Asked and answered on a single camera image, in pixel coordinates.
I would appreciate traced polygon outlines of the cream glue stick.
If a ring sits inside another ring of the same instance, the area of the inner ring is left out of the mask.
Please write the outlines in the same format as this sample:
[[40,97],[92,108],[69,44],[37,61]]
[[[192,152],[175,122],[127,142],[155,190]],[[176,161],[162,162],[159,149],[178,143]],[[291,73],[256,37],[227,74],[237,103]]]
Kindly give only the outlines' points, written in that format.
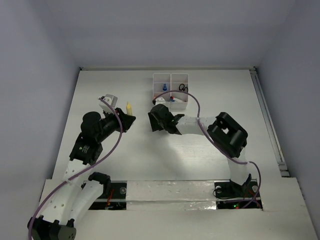
[[126,103],[126,114],[129,116],[133,116],[132,106],[129,102]]

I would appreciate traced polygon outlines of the white organizer right column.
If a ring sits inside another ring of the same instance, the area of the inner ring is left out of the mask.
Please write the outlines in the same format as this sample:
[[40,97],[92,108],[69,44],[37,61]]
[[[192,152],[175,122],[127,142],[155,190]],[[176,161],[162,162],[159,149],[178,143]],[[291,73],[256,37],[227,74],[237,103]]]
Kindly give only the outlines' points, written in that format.
[[170,97],[176,97],[185,102],[170,102],[170,108],[174,111],[183,111],[188,105],[188,95],[184,91],[179,91],[179,85],[185,84],[189,88],[189,75],[187,73],[171,74],[171,90]]

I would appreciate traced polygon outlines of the black handled scissors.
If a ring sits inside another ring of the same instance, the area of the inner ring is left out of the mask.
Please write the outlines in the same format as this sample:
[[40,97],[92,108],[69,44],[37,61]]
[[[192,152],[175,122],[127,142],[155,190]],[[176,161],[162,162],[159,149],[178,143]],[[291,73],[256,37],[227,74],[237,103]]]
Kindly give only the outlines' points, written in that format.
[[178,90],[179,90],[179,91],[182,91],[182,92],[188,92],[188,91],[189,91],[188,86],[185,85],[184,83],[181,83],[181,84],[179,85]]

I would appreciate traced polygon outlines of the red capped white marker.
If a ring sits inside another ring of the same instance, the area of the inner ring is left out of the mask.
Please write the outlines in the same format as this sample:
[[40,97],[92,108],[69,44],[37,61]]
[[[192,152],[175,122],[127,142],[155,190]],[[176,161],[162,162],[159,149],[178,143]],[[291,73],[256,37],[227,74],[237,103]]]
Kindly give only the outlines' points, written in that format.
[[175,100],[175,103],[185,103],[184,100],[179,99],[179,98],[174,97],[174,96],[171,96],[171,97],[170,97],[170,100]]

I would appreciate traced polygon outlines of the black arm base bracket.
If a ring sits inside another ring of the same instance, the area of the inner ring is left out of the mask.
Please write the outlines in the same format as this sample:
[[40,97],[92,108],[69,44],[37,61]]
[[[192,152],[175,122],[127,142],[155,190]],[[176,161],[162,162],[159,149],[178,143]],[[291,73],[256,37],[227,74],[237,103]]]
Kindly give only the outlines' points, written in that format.
[[212,194],[221,200],[236,199],[236,198],[248,198],[250,193],[253,193],[253,187],[258,187],[258,182],[252,179],[251,174],[247,180],[239,185],[231,180],[217,181],[214,183],[214,189]]

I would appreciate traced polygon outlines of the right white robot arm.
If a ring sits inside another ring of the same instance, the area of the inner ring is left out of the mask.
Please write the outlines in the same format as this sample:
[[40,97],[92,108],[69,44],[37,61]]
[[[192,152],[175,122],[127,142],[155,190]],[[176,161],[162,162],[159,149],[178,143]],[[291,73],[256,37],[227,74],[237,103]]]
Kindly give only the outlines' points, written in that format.
[[165,130],[174,135],[205,136],[227,159],[230,173],[230,190],[242,196],[249,189],[252,177],[246,160],[247,131],[228,113],[216,117],[173,115],[163,104],[154,106],[148,113],[153,132]]

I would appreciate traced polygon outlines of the blue capped clear bottle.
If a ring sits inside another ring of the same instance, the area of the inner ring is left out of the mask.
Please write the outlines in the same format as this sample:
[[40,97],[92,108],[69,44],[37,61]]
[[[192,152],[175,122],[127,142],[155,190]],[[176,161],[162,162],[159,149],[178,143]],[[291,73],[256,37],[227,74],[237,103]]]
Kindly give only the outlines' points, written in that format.
[[166,92],[167,90],[168,90],[167,84],[164,83],[163,86],[162,86],[162,91]]

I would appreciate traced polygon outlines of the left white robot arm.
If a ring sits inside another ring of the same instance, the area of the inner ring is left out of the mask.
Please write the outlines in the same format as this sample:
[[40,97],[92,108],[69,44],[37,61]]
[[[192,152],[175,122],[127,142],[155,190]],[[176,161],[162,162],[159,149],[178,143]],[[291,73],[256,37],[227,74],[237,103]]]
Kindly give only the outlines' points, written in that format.
[[104,112],[91,111],[82,118],[78,135],[62,182],[39,205],[29,220],[31,240],[73,240],[80,221],[99,197],[112,193],[109,175],[95,172],[103,151],[102,142],[114,132],[125,133],[136,120],[120,108]]

